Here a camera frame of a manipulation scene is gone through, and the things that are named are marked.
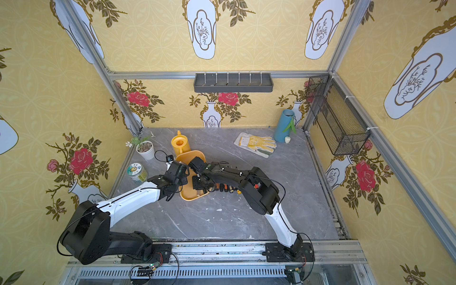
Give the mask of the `yellow white work glove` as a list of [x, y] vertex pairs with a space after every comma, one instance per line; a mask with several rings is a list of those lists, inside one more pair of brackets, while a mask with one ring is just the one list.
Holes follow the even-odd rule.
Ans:
[[272, 137], [261, 137], [247, 133], [240, 133], [233, 143], [235, 146], [266, 159], [274, 153], [277, 147], [276, 141]]

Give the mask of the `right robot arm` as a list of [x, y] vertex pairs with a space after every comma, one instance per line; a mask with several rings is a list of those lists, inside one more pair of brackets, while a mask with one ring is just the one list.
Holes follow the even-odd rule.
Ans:
[[221, 163], [206, 163], [198, 157], [189, 166], [205, 186], [224, 184], [240, 190], [250, 208], [267, 219], [277, 236], [277, 242], [266, 243], [262, 253], [268, 262], [315, 261], [312, 242], [305, 242], [306, 234], [293, 228], [283, 210], [277, 184], [260, 168], [242, 171]]

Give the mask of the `round tape tin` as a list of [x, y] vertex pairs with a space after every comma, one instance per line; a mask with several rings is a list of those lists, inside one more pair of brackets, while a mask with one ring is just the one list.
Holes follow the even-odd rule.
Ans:
[[148, 173], [141, 163], [132, 163], [127, 168], [127, 175], [137, 183], [144, 183], [147, 181]]

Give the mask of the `yellow storage box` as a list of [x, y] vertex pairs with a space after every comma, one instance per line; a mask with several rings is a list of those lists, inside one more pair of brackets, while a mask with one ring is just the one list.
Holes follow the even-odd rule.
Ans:
[[[199, 157], [204, 163], [206, 162], [205, 155], [199, 150], [182, 153], [177, 156], [176, 160], [188, 165], [195, 157]], [[185, 201], [194, 201], [209, 193], [208, 191], [204, 192], [204, 190], [195, 190], [193, 188], [192, 178], [195, 175], [195, 172], [190, 169], [190, 175], [187, 177], [188, 183], [183, 186], [182, 191], [180, 192], [181, 198]]]

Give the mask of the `white potted plant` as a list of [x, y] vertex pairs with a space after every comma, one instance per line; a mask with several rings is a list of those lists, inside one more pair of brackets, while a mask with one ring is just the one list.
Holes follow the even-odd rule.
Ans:
[[144, 160], [154, 159], [154, 146], [149, 137], [133, 137], [125, 145], [133, 148]]

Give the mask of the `teal vase with flower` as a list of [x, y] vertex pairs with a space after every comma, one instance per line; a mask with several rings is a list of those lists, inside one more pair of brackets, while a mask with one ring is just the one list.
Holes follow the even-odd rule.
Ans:
[[280, 115], [274, 132], [274, 139], [277, 143], [284, 143], [291, 132], [296, 133], [295, 113], [290, 109], [285, 109]]

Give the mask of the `yellow watering can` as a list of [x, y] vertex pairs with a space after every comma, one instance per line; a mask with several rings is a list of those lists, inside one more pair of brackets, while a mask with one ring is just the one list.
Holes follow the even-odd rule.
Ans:
[[171, 140], [171, 145], [177, 156], [191, 151], [187, 136], [183, 135], [180, 130], [177, 131], [177, 135]]

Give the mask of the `grey wall shelf rack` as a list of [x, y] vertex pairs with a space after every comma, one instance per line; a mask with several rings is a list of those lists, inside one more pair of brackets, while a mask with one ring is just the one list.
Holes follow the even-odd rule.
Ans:
[[267, 72], [203, 72], [194, 79], [197, 93], [271, 93], [273, 88]]

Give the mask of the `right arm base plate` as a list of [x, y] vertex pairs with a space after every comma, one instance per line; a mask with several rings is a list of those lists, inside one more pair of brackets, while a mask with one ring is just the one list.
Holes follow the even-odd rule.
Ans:
[[266, 243], [262, 253], [267, 262], [314, 262], [314, 250], [310, 243], [300, 243], [291, 248], [281, 243]]

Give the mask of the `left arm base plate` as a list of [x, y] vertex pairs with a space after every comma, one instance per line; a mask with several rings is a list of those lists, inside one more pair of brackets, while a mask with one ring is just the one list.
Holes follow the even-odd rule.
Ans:
[[138, 254], [124, 254], [121, 264], [167, 264], [171, 258], [172, 245], [170, 243], [159, 243], [147, 245]]

